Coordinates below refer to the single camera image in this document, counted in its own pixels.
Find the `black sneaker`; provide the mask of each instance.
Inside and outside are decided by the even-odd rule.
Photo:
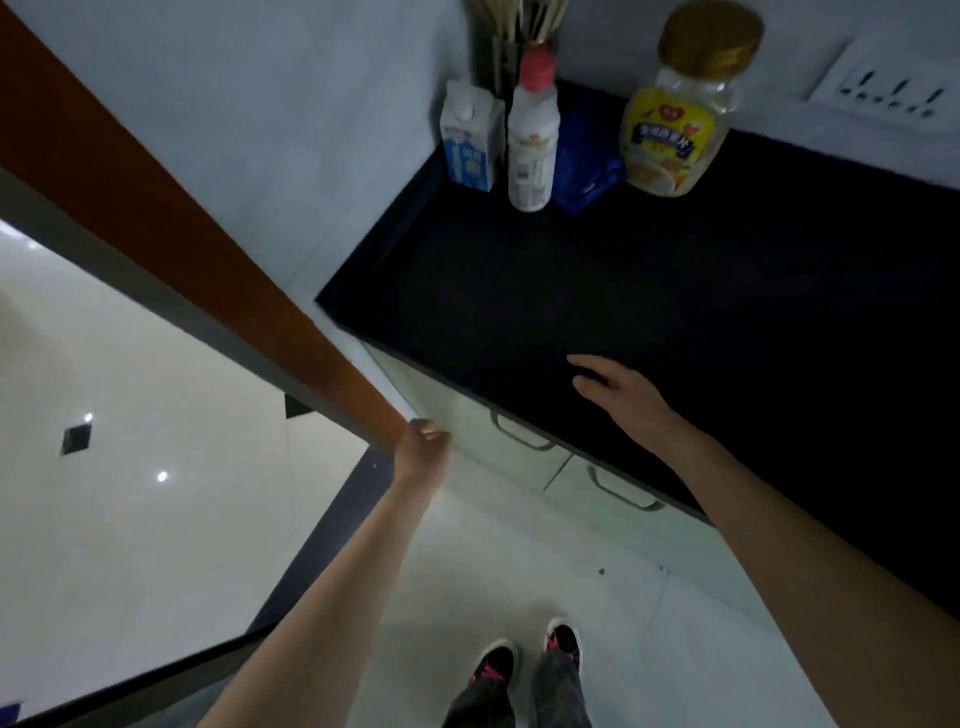
[[[559,649],[565,652],[566,656],[573,660],[573,664],[577,666],[577,672],[581,671],[584,656],[580,649],[580,635],[577,634],[577,630],[566,618],[556,617],[546,625],[543,651],[546,652],[548,649]]]
[[[503,683],[503,687],[508,688],[519,662],[519,646],[511,640],[497,640],[483,651],[476,670],[470,676],[470,682],[486,677]]]

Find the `hand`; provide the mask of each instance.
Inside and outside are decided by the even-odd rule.
[[[683,422],[660,396],[657,387],[640,372],[603,356],[571,354],[566,360],[607,380],[604,386],[588,376],[575,376],[573,386],[583,397],[603,407],[631,440],[654,454]]]
[[[411,420],[394,452],[394,483],[437,490],[444,482],[453,441],[433,420]]]

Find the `white bottle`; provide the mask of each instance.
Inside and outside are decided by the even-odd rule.
[[[503,116],[506,104],[485,88],[462,81],[446,82],[440,136],[450,179],[489,192],[503,162]]]
[[[557,87],[553,85],[556,71],[557,59],[545,46],[523,54],[520,84],[507,120],[507,194],[511,204],[523,212],[543,209],[553,190],[560,136]]]

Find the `jeans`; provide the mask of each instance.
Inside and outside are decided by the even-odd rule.
[[[548,649],[540,656],[530,697],[531,728],[590,728],[580,673],[561,650]],[[477,678],[450,704],[444,728],[514,728],[507,686]]]

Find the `oat jar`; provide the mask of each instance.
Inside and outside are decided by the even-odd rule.
[[[627,182],[661,197],[690,190],[727,135],[724,116],[740,104],[735,77],[762,36],[760,16],[728,0],[695,0],[670,15],[656,79],[624,111]]]

